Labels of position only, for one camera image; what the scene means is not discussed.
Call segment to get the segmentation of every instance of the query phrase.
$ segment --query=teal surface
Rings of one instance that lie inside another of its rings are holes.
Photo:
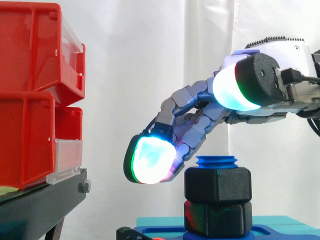
[[[320,229],[313,228],[288,216],[253,216],[253,224],[266,225],[281,234],[290,235],[316,235],[320,236]],[[181,226],[184,225],[183,217],[139,217],[136,226]],[[182,235],[177,232],[170,233],[150,233],[150,238],[155,237],[177,237]]]

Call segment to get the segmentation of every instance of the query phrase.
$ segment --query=red object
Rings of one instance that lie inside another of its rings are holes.
[[[24,189],[55,171],[57,136],[82,139],[82,110],[56,109],[49,92],[1,92],[0,127],[0,186]]]
[[[47,91],[59,106],[85,97],[85,46],[56,3],[0,1],[0,90]]]

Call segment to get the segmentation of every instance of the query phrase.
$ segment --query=black shelf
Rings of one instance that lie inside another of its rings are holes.
[[[0,197],[0,239],[58,240],[64,217],[86,198],[87,170],[55,185],[8,193]]]

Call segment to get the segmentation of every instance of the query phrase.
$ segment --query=black hexagonal block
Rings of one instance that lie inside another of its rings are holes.
[[[251,173],[245,167],[190,167],[184,173],[184,195],[199,204],[240,204],[252,198]]]
[[[252,228],[251,203],[210,205],[186,201],[184,227],[206,238],[243,238]]]

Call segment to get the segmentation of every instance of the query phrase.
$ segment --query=white backdrop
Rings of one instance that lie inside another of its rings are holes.
[[[137,217],[183,215],[182,173],[170,183],[138,185],[122,171],[131,137],[175,90],[205,80],[225,55],[266,36],[304,37],[320,49],[316,0],[57,2],[87,50],[86,98],[76,105],[84,112],[83,167],[92,182],[66,217],[62,240],[115,239],[116,229],[134,227]],[[318,141],[303,119],[289,116],[268,125],[221,124],[198,154],[226,155],[229,146],[252,172],[254,215],[289,215],[319,227]]]
[[[232,49],[266,36],[304,38],[320,49],[320,1],[236,1]],[[229,151],[252,173],[255,215],[287,215],[320,227],[319,137],[305,119],[229,126]]]

